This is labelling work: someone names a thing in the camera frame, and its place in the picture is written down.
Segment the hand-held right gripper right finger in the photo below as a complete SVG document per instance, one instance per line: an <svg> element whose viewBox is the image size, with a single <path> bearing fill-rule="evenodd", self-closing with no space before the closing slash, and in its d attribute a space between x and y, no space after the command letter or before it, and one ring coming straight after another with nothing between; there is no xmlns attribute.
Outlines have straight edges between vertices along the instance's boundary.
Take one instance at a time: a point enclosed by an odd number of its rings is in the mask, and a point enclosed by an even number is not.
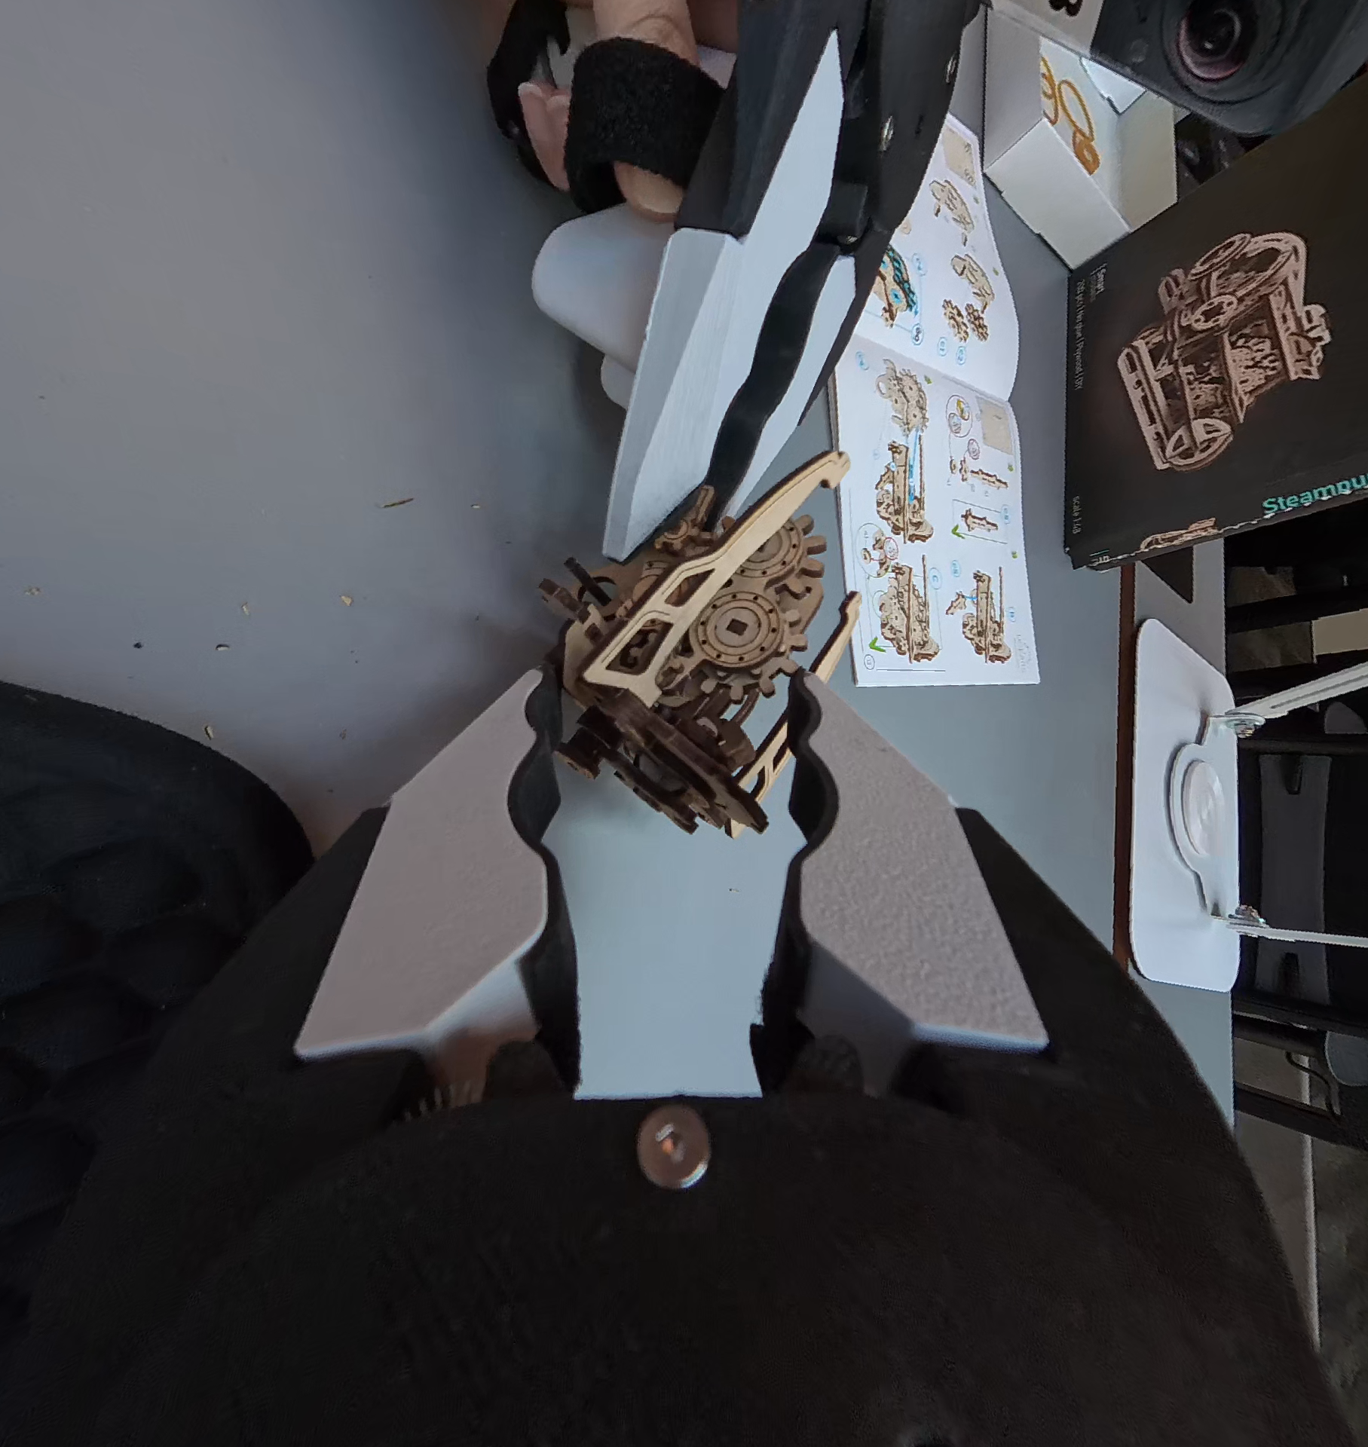
<svg viewBox="0 0 1368 1447"><path fill-rule="evenodd" d="M925 1044L1035 1056L1050 1037L955 805L815 674L785 713L802 833L750 1031L765 1094L845 1046L868 1094Z"/></svg>

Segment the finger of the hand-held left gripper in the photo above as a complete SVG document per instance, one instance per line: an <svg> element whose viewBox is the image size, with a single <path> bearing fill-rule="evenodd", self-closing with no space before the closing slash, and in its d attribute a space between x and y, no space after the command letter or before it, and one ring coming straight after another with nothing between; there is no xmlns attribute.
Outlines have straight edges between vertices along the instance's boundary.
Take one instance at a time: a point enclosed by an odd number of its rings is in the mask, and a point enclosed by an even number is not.
<svg viewBox="0 0 1368 1447"><path fill-rule="evenodd" d="M717 378L717 511L732 512L777 455L814 395L856 297L854 262L814 239L788 262L741 256L726 270L729 304Z"/></svg>
<svg viewBox="0 0 1368 1447"><path fill-rule="evenodd" d="M738 50L670 239L625 410L603 550L633 553L693 490L717 502L717 378L726 270L749 245L850 258L868 223L866 3L741 3Z"/></svg>

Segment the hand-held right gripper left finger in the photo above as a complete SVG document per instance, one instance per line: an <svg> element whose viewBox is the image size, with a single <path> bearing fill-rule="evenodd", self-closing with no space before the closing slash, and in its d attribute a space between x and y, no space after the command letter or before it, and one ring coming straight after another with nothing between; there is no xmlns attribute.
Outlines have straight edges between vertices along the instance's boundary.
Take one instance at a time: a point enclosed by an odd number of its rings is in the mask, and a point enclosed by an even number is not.
<svg viewBox="0 0 1368 1447"><path fill-rule="evenodd" d="M410 1052L470 1103L500 1049L533 1041L579 1090L577 945L545 842L560 728L557 674L535 666L396 791L297 1058Z"/></svg>

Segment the wooden gear model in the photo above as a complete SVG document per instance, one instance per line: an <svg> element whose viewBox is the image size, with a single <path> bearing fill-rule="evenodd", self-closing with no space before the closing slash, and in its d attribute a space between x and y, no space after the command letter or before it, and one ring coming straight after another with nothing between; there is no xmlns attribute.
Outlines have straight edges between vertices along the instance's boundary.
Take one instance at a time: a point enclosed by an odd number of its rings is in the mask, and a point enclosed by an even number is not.
<svg viewBox="0 0 1368 1447"><path fill-rule="evenodd" d="M711 521L704 484L652 541L621 562L539 592L565 625L550 654L577 725L554 753L579 775L618 778L686 832L761 833L764 800L791 759L788 722L747 732L762 699L802 667L824 600L826 539L802 505L850 467L830 449L741 518Z"/></svg>

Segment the black model kit box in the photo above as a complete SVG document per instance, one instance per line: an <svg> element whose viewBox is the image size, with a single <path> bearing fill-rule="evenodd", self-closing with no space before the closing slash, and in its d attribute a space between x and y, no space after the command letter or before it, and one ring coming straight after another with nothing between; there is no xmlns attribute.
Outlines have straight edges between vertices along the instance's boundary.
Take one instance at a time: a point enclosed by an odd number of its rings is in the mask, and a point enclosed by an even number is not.
<svg viewBox="0 0 1368 1447"><path fill-rule="evenodd" d="M1368 497L1368 74L1076 268L1068 300L1076 570Z"/></svg>

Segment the person's left hand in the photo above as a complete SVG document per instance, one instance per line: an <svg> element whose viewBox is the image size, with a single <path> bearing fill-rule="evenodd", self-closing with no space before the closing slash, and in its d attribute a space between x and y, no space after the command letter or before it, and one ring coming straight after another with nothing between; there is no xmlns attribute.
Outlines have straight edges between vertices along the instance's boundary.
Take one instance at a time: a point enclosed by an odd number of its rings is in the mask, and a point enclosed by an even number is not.
<svg viewBox="0 0 1368 1447"><path fill-rule="evenodd" d="M566 1L571 10L592 12L585 22L588 39L633 39L675 54L699 66L699 45L735 51L738 4L734 1ZM571 90L548 80L524 81L517 92L524 131L547 181L569 190L565 141ZM684 190L661 175L631 164L615 166L622 200L651 223L675 220Z"/></svg>

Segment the small white cardboard box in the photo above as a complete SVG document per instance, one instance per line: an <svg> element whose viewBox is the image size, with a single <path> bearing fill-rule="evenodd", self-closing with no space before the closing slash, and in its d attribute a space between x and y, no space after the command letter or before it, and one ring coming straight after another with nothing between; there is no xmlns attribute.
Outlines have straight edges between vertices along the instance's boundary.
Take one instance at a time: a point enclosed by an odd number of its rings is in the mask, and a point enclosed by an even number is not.
<svg viewBox="0 0 1368 1447"><path fill-rule="evenodd" d="M982 154L987 178L1062 262L1077 267L1177 199L1168 99L1091 59L1103 3L990 3ZM1041 113L1040 56L1073 74L1091 104L1100 170L1076 163Z"/></svg>

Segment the bundle of tan rubber bands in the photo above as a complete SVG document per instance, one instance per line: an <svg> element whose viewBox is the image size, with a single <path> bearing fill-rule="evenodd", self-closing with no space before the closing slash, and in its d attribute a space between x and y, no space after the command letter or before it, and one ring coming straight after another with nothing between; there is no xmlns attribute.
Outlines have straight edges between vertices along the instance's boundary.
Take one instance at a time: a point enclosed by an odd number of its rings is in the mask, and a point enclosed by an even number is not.
<svg viewBox="0 0 1368 1447"><path fill-rule="evenodd" d="M1044 50L1040 56L1040 98L1044 120L1061 131L1076 163L1094 176L1101 167L1101 155L1095 144L1091 104L1073 74L1067 69L1056 72Z"/></svg>

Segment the printed instruction booklet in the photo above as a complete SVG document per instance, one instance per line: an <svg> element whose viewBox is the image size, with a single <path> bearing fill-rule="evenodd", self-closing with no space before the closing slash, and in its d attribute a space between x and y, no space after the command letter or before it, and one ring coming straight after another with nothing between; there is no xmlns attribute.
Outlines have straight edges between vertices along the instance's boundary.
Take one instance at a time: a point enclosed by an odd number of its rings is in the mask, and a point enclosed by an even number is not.
<svg viewBox="0 0 1368 1447"><path fill-rule="evenodd" d="M860 687L1040 678L1011 392L1018 315L978 137L946 116L832 380Z"/></svg>

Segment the white rounded stand base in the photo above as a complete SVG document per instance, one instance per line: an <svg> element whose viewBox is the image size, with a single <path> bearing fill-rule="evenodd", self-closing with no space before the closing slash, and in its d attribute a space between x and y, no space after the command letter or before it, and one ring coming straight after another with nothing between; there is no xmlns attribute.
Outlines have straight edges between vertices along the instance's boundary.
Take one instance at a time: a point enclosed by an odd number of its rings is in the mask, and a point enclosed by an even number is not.
<svg viewBox="0 0 1368 1447"><path fill-rule="evenodd" d="M1238 883L1238 759L1368 755L1368 732L1270 735L1272 723L1368 686L1368 660L1237 704L1228 678L1163 622L1133 640L1127 948L1141 976L1225 993L1238 940L1368 951L1368 936L1275 927Z"/></svg>

